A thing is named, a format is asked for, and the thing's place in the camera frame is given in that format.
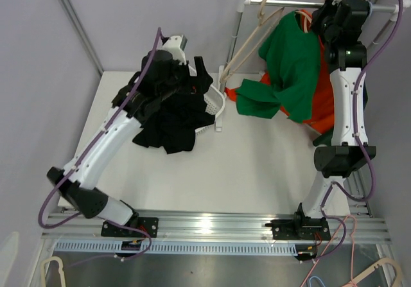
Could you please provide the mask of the black t shirt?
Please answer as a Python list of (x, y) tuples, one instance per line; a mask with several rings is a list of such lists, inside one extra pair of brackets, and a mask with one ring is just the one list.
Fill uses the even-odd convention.
[(202, 94), (174, 94), (161, 103), (160, 110), (149, 118), (132, 142), (145, 148), (163, 147), (167, 154), (190, 152), (196, 141), (195, 130), (215, 121), (206, 108)]

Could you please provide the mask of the beige plastic hanger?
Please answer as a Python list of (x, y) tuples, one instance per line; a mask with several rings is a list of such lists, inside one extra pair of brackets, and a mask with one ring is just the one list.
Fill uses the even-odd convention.
[(240, 32), (240, 24), (242, 14), (244, 13), (247, 4), (251, 4), (251, 0), (243, 0), (238, 6), (237, 24), (234, 27), (232, 40), (229, 47), (229, 52), (223, 67), (223, 71), (219, 74), (220, 87), (225, 87), (231, 76), (236, 73), (245, 62), (261, 47), (262, 43), (273, 32), (283, 17), (284, 7), (279, 7), (273, 12), (266, 15), (265, 7), (268, 6), (269, 0), (262, 0), (257, 13), (258, 22), (251, 34), (245, 39), (243, 44), (237, 48), (238, 35)]

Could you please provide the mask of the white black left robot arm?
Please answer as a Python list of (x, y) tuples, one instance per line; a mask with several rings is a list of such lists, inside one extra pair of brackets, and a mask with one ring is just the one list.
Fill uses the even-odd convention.
[(140, 148), (163, 148), (168, 155), (194, 149), (196, 130), (215, 122), (204, 98), (213, 79), (202, 57), (196, 56), (194, 62), (192, 69), (169, 51), (147, 54), (142, 60), (144, 70), (120, 88), (103, 124), (82, 152), (63, 168), (50, 168), (49, 181), (84, 217), (113, 222), (124, 236), (137, 232), (135, 210), (100, 191), (97, 183), (128, 141)]

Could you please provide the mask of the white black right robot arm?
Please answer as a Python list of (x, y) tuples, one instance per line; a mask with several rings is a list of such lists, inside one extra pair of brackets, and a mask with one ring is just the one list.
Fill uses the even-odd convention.
[(325, 210), (335, 186), (376, 156), (369, 145), (363, 118), (367, 49), (360, 42), (362, 26), (371, 12), (367, 0), (325, 0), (313, 13), (311, 30), (324, 45), (333, 90), (335, 124), (329, 146), (314, 153), (317, 170), (306, 199), (293, 217), (292, 230), (308, 238), (315, 230), (328, 229)]

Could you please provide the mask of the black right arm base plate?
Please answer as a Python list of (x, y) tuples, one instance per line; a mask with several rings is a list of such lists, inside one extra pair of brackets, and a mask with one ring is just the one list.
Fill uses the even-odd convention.
[(265, 224), (272, 231), (275, 240), (304, 240), (314, 241), (315, 236), (322, 240), (330, 240), (331, 234), (328, 222), (323, 219), (308, 219), (306, 222), (298, 220), (272, 220)]

